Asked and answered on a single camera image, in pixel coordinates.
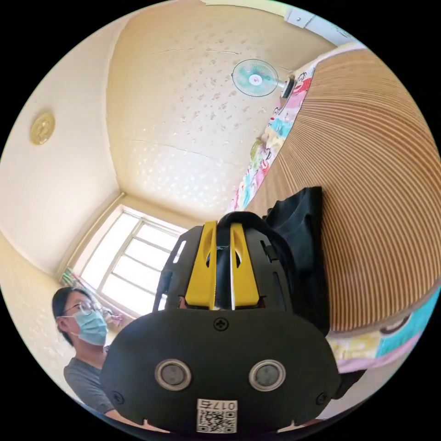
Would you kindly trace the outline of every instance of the bed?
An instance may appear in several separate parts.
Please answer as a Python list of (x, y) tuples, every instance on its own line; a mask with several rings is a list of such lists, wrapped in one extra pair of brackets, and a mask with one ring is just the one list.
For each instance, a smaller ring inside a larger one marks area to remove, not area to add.
[(329, 340), (343, 370), (354, 370), (349, 359), (384, 364), (413, 347), (439, 295), (440, 157), (412, 97), (364, 46), (337, 48), (299, 75), (310, 80), (294, 117), (277, 105), (282, 122), (271, 118), (230, 210), (264, 215), (321, 186)]

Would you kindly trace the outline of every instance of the fan grille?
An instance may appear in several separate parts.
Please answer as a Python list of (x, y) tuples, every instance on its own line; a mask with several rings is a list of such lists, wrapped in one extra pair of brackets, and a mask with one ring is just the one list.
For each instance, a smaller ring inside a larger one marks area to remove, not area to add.
[[(262, 81), (256, 84), (250, 82), (252, 75), (258, 75)], [(232, 73), (234, 85), (248, 96), (266, 96), (272, 93), (278, 84), (275, 69), (265, 61), (250, 59), (240, 62)]]

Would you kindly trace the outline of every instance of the black hair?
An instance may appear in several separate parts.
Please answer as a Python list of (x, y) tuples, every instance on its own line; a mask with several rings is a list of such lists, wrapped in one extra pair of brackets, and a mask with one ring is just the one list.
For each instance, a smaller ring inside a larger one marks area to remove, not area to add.
[[(66, 302), (68, 300), (69, 294), (77, 291), (83, 295), (85, 295), (89, 300), (93, 300), (92, 296), (85, 290), (79, 289), (79, 288), (72, 288), (70, 286), (67, 286), (65, 288), (60, 288), (57, 290), (57, 292), (52, 297), (52, 314), (54, 315), (54, 319), (57, 317), (64, 316), (65, 309), (66, 309)], [(58, 326), (57, 329), (61, 334), (63, 335), (64, 339), (73, 346), (72, 339), (69, 337), (69, 334), (67, 332), (62, 331)]]

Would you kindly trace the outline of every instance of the round ceiling light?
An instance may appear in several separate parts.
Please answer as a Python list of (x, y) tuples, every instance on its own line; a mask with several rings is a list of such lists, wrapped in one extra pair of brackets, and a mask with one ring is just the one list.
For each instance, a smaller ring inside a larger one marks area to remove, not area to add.
[(37, 146), (44, 144), (54, 133), (55, 118), (51, 112), (40, 115), (32, 124), (30, 138), (31, 142)]

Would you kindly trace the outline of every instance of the woman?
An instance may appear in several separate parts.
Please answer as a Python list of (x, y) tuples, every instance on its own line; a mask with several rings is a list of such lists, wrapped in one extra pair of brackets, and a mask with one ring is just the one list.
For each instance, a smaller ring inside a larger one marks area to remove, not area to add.
[(107, 417), (162, 432), (147, 421), (139, 426), (121, 416), (101, 388), (100, 372), (108, 348), (105, 346), (107, 324), (92, 296), (78, 288), (61, 288), (52, 298), (52, 313), (58, 330), (75, 349), (75, 357), (64, 368), (64, 378), (77, 397)]

